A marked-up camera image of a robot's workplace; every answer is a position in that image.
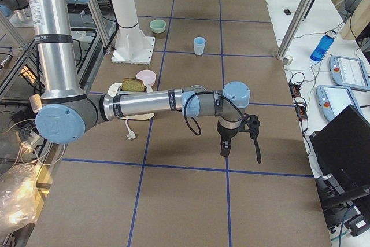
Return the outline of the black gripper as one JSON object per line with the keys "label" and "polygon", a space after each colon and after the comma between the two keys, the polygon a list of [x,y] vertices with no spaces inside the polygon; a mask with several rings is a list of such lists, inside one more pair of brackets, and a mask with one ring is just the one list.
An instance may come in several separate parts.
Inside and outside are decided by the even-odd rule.
{"label": "black gripper", "polygon": [[217,132],[221,136],[221,149],[220,156],[228,157],[231,151],[231,139],[238,133],[238,127],[236,128],[226,128],[221,124],[217,125]]}

